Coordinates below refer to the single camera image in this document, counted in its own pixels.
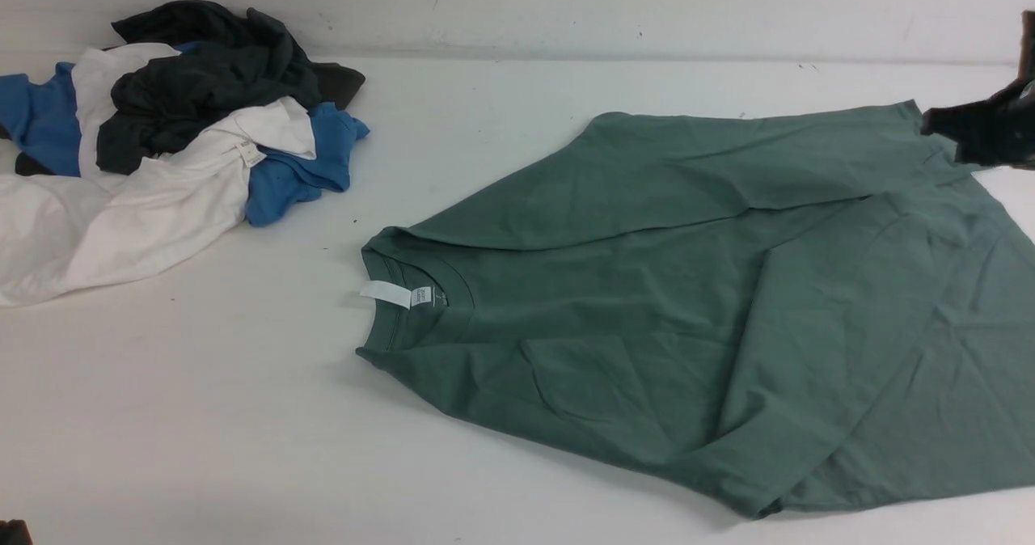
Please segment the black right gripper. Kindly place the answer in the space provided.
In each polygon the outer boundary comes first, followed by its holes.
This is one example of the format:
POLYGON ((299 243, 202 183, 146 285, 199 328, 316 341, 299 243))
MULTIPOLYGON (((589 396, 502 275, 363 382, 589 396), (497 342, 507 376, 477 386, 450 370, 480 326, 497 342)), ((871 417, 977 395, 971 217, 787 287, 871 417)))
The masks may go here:
POLYGON ((1023 19, 1019 74, 990 98, 924 112, 921 134, 955 143, 955 161, 1034 169, 1034 11, 1023 19))

